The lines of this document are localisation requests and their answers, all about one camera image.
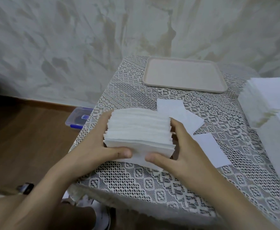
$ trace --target white wall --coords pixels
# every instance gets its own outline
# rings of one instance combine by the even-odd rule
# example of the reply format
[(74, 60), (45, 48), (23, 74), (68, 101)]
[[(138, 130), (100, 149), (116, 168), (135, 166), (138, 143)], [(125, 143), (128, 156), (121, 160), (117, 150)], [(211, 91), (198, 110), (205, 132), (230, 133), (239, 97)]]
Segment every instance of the white wall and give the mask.
[(280, 76), (280, 0), (0, 0), (0, 94), (93, 107), (127, 55)]

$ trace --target white lace tablecloth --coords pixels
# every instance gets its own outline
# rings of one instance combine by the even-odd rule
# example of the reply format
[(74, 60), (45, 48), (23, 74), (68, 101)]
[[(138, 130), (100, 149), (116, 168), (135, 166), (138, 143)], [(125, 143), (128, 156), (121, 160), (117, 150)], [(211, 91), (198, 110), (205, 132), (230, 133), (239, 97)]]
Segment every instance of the white lace tablecloth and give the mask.
[[(237, 101), (245, 80), (257, 76), (256, 72), (239, 65), (219, 64), (228, 85), (221, 94), (148, 87), (142, 83), (147, 59), (123, 59), (71, 150), (105, 111), (130, 107), (157, 110), (157, 98), (181, 99), (186, 109), (205, 119), (195, 134), (212, 133), (232, 162), (219, 172), (280, 228), (280, 179)], [(179, 224), (207, 225), (219, 219), (213, 207), (171, 174), (134, 164), (106, 162), (69, 191), (88, 194), (111, 207), (134, 209)]]

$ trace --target label on container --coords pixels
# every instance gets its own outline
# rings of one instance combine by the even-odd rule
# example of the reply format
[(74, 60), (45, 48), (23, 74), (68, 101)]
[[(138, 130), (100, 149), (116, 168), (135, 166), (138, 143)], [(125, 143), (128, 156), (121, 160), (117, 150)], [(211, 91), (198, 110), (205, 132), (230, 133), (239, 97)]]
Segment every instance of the label on container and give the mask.
[(83, 115), (81, 118), (82, 119), (88, 119), (90, 116), (89, 115)]

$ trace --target container lid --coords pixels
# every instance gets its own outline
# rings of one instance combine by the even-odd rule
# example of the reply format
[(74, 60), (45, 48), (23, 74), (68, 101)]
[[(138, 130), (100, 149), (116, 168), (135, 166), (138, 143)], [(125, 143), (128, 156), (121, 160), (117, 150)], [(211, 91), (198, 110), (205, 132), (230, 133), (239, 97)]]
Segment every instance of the container lid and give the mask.
[(216, 63), (207, 60), (185, 60), (150, 57), (143, 82), (149, 86), (225, 92), (227, 85)]
[(75, 108), (75, 110), (73, 110), (68, 119), (65, 121), (65, 125), (76, 129), (82, 129), (82, 127), (90, 117), (92, 111), (93, 109), (91, 108)]

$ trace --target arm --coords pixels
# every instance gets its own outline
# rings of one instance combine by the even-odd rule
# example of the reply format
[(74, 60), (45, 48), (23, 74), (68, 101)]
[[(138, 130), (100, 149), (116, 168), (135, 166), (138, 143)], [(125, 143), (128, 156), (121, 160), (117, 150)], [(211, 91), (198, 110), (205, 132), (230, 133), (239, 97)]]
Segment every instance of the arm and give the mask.
[(104, 147), (103, 134), (110, 116), (111, 112), (106, 112), (100, 117), (95, 128), (47, 172), (1, 229), (46, 229), (56, 206), (72, 182), (106, 161), (131, 158), (128, 148)]
[(182, 123), (171, 119), (171, 125), (179, 142), (178, 159), (171, 160), (152, 153), (146, 156), (146, 161), (172, 173), (189, 190), (206, 199), (231, 229), (277, 229), (218, 172)]

